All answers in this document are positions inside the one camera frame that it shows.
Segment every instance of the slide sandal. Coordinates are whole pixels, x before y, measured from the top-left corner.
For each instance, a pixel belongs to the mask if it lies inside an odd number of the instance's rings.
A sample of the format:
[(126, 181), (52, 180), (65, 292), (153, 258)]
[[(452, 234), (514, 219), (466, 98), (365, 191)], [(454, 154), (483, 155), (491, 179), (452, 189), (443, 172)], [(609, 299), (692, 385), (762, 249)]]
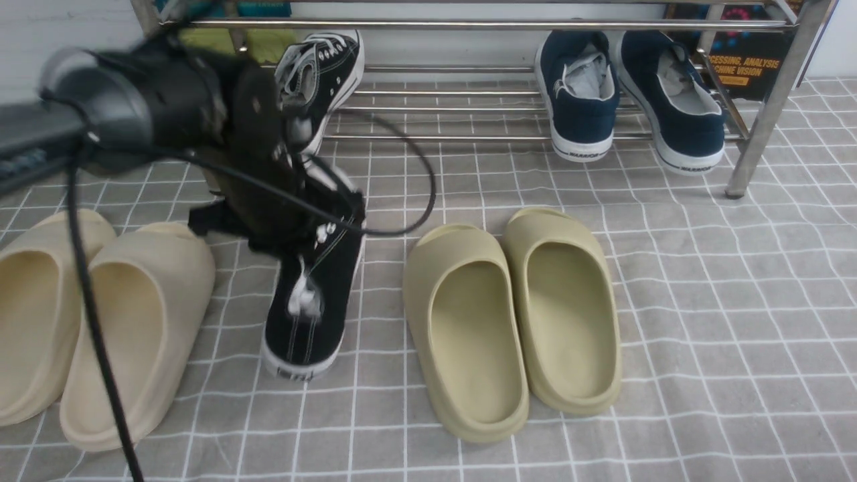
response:
[(405, 264), (405, 317), (437, 418), (467, 442), (520, 430), (530, 394), (500, 244), (467, 225), (435, 228)]
[[(136, 443), (160, 424), (178, 390), (212, 295), (214, 258), (185, 225), (155, 223), (106, 246), (89, 272), (113, 376)], [(59, 418), (66, 438), (79, 449), (120, 447), (85, 322)]]
[(607, 260), (589, 229), (546, 208), (518, 211), (503, 246), (530, 388), (552, 408), (594, 415), (619, 395), (619, 322)]
[[(69, 374), (81, 297), (67, 217), (52, 215), (0, 251), (0, 426), (46, 409)], [(116, 238), (95, 211), (78, 219), (87, 260)]]

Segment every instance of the shoe rack leg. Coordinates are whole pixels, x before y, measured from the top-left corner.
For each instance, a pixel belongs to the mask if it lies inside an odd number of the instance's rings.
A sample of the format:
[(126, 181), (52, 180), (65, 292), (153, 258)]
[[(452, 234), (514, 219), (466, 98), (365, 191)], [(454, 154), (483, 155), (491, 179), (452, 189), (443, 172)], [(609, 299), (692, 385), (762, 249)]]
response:
[[(726, 9), (726, 5), (711, 5), (708, 8), (708, 14), (705, 16), (705, 20), (718, 21), (723, 17), (723, 11)], [(711, 46), (714, 45), (714, 36), (717, 35), (717, 31), (714, 30), (706, 30), (702, 32), (702, 35), (699, 36), (699, 44), (697, 45), (698, 49), (701, 49), (705, 52), (705, 55), (711, 54)]]
[(835, 0), (806, 0), (803, 10), (798, 17), (798, 27), (794, 32), (792, 46), (780, 66), (780, 73), (774, 82), (774, 87), (768, 92), (762, 108), (756, 116), (756, 121), (750, 130), (750, 138), (741, 148), (738, 164), (732, 171), (732, 177), (726, 188), (726, 197), (740, 199), (744, 197), (747, 185), (750, 183), (756, 165), (762, 159), (764, 148), (768, 145), (770, 135), (774, 132), (776, 121), (780, 118), (782, 108), (786, 105), (788, 95), (803, 72), (804, 62), (809, 56), (816, 36), (829, 18), (830, 9), (836, 5)]
[(155, 11), (153, 0), (131, 0), (131, 8), (134, 9), (134, 14), (137, 15), (137, 21), (143, 29), (143, 35), (149, 36), (155, 30), (158, 30), (160, 19), (158, 12)]

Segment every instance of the grid pattern mat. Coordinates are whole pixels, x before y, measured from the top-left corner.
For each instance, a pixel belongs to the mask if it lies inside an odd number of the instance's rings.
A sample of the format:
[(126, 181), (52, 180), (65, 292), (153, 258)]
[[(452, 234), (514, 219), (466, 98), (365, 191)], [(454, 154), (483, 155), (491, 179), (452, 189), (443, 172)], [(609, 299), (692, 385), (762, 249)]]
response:
[[(351, 103), (381, 101), (394, 99)], [(397, 120), (410, 133), (548, 132), (543, 116)], [(345, 118), (330, 128), (370, 129)], [(204, 326), (164, 422), (137, 445), (149, 480), (857, 477), (857, 80), (812, 81), (794, 93), (740, 201), (722, 196), (735, 148), (704, 178), (665, 173), (648, 142), (621, 143), (590, 165), (560, 160), (545, 144), (427, 150), (443, 191), (434, 215), (407, 238), (367, 241), (342, 352), (311, 383), (261, 370), (275, 264), (244, 242), (208, 239), (218, 272)], [(426, 178), (403, 146), (329, 142), (322, 153), (368, 193), (372, 227), (398, 228), (422, 211)], [(0, 202), (1, 245), (61, 209), (61, 182)], [(201, 173), (177, 162), (83, 182), (86, 207), (120, 232), (186, 220), (190, 207), (212, 199)], [(608, 255), (622, 392), (591, 418), (533, 398), (529, 423), (511, 439), (462, 443), (432, 412), (405, 326), (405, 253), (441, 223), (501, 235), (516, 210), (533, 205), (577, 216)], [(0, 479), (129, 480), (120, 451), (71, 447), (57, 415), (55, 403), (0, 429)]]

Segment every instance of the metal shoe rack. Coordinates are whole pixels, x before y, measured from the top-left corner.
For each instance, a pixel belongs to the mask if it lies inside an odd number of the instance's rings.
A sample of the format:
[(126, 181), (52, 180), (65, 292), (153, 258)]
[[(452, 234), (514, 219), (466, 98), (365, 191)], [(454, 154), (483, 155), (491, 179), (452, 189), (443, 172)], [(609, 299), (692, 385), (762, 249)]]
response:
[[(303, 0), (303, 3), (328, 2), (330, 0)], [(159, 18), (151, 0), (131, 0), (134, 11), (144, 33), (150, 33), (159, 25)], [(374, 0), (373, 3), (457, 3), (453, 0)], [(795, 15), (787, 4), (787, 0), (674, 0), (673, 2), (658, 2), (656, 0), (467, 0), (467, 3), (695, 3), (710, 4), (706, 20), (401, 20), (401, 19), (318, 19), (318, 18), (237, 18), (237, 6), (234, 1), (225, 4), (227, 18), (205, 19), (195, 23), (197, 27), (228, 28), (236, 51), (246, 51), (245, 28), (282, 28), (282, 29), (394, 29), (394, 30), (468, 30), (468, 31), (508, 31), (508, 30), (663, 30), (666, 32), (701, 31), (702, 37), (698, 51), (695, 52), (697, 68), (707, 72), (711, 79), (712, 93), (728, 113), (727, 140), (737, 143), (741, 152), (738, 163), (726, 188), (726, 196), (737, 199), (746, 192), (756, 165), (761, 159), (762, 152), (768, 144), (782, 108), (795, 83), (802, 78), (806, 70), (807, 59), (812, 55), (815, 39), (823, 32), (837, 0), (805, 0), (803, 10)], [(763, 5), (771, 13), (774, 20), (732, 21), (720, 20), (724, 8), (728, 5)], [(775, 32), (794, 36), (787, 56), (782, 62), (779, 76), (766, 100), (762, 104), (752, 127), (748, 128), (744, 119), (729, 98), (723, 84), (708, 58), (708, 52), (714, 41), (716, 32)], [(424, 73), (424, 74), (524, 74), (532, 73), (530, 66), (441, 66), (441, 65), (367, 65), (366, 72), (371, 73)], [(473, 91), (416, 91), (416, 90), (371, 90), (361, 88), (355, 95), (375, 97), (538, 97), (533, 90), (473, 90)], [(634, 107), (623, 102), (623, 109)], [(342, 109), (371, 110), (377, 112), (416, 113), (416, 114), (497, 114), (514, 111), (516, 113), (535, 114), (543, 109), (532, 107), (357, 107), (343, 106)], [(413, 136), (421, 142), (548, 142), (548, 136)], [(381, 142), (393, 140), (391, 136), (376, 134), (328, 135), (331, 141), (367, 141)], [(650, 132), (627, 132), (615, 135), (616, 141), (651, 139)]]

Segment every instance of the white rubber sole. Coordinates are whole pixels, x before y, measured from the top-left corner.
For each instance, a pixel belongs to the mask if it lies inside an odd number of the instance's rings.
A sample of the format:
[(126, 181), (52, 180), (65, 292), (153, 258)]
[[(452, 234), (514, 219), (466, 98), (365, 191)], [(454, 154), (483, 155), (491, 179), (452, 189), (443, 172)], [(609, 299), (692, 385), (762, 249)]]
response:
[(307, 144), (302, 154), (318, 154), (321, 141), (324, 139), (324, 132), (327, 129), (327, 123), (330, 122), (331, 114), (348, 100), (363, 80), (363, 71), (366, 69), (366, 45), (363, 44), (363, 36), (360, 34), (360, 31), (355, 30), (355, 32), (357, 32), (357, 44), (360, 45), (360, 51), (357, 53), (357, 61), (354, 63), (354, 69), (351, 70), (351, 74), (343, 82), (343, 87), (339, 89), (336, 97), (333, 98), (333, 102), (327, 110), (327, 115), (321, 120), (318, 131), (309, 144)]
[(622, 40), (624, 38), (625, 34), (623, 33), (622, 35), (617, 36), (615, 40), (610, 40), (610, 56), (613, 59), (613, 65), (616, 68), (616, 75), (619, 76), (619, 83), (622, 85), (622, 88), (625, 89), (625, 92), (627, 92), (635, 102), (637, 102), (637, 105), (642, 107), (643, 112), (645, 112), (646, 117), (649, 119), (658, 162), (667, 171), (680, 174), (681, 176), (703, 176), (711, 172), (711, 170), (714, 169), (714, 166), (720, 163), (720, 160), (723, 158), (723, 153), (726, 150), (725, 146), (714, 154), (703, 157), (693, 157), (676, 152), (666, 143), (666, 141), (663, 140), (661, 125), (658, 123), (655, 110), (652, 109), (649, 101), (646, 100), (643, 93), (640, 92), (639, 87), (637, 87), (637, 84), (634, 83), (631, 75), (628, 74), (628, 71), (625, 69), (625, 64), (622, 63)]
[[(360, 263), (363, 260), (363, 252), (365, 250), (366, 237), (364, 236), (360, 243), (360, 254), (357, 255), (357, 264), (354, 265), (354, 273), (351, 274), (352, 285), (354, 284), (354, 279), (357, 277), (357, 271), (360, 268)], [(333, 350), (333, 353), (321, 362), (312, 365), (294, 365), (273, 354), (271, 348), (267, 344), (267, 339), (263, 335), (261, 354), (262, 364), (265, 365), (265, 370), (275, 377), (288, 378), (293, 382), (310, 382), (321, 377), (325, 372), (330, 370), (330, 367), (333, 366), (333, 362), (336, 361), (336, 357), (339, 355), (339, 349), (342, 348), (342, 341), (344, 339), (345, 331), (343, 330), (342, 337), (339, 338), (339, 344), (336, 346), (336, 350)]]
[(607, 151), (610, 149), (610, 146), (613, 145), (612, 131), (610, 132), (610, 137), (603, 141), (583, 144), (580, 142), (569, 141), (568, 139), (560, 136), (554, 127), (554, 107), (551, 103), (550, 94), (548, 94), (548, 86), (544, 81), (544, 74), (542, 73), (542, 48), (544, 48), (545, 42), (547, 42), (547, 39), (545, 39), (545, 41), (538, 47), (533, 69), (536, 71), (539, 93), (542, 94), (542, 100), (544, 101), (545, 107), (548, 109), (550, 140), (554, 145), (554, 151), (556, 152), (556, 155), (560, 156), (562, 159), (570, 160), (572, 162), (592, 162), (599, 160), (607, 155)]

